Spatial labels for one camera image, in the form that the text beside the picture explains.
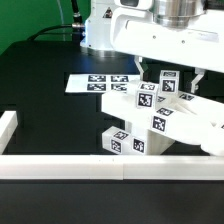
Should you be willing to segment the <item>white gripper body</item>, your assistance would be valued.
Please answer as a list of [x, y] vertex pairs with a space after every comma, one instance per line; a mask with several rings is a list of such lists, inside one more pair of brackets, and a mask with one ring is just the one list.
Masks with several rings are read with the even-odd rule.
[[224, 0], [114, 0], [118, 52], [224, 73]]

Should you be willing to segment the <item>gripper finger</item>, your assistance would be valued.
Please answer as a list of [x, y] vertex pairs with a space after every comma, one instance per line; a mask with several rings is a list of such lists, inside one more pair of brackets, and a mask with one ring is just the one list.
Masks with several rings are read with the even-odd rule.
[[140, 79], [142, 81], [149, 80], [150, 69], [146, 63], [146, 60], [143, 57], [135, 56], [134, 57], [135, 65], [139, 71]]
[[202, 68], [195, 69], [195, 77], [191, 81], [191, 92], [195, 93], [198, 90], [198, 83], [204, 77], [206, 70]]

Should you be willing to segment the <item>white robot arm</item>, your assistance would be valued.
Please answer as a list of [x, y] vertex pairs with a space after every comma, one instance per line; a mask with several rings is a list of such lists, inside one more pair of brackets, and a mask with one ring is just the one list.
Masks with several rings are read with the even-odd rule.
[[81, 47], [224, 73], [224, 2], [219, 0], [91, 0]]

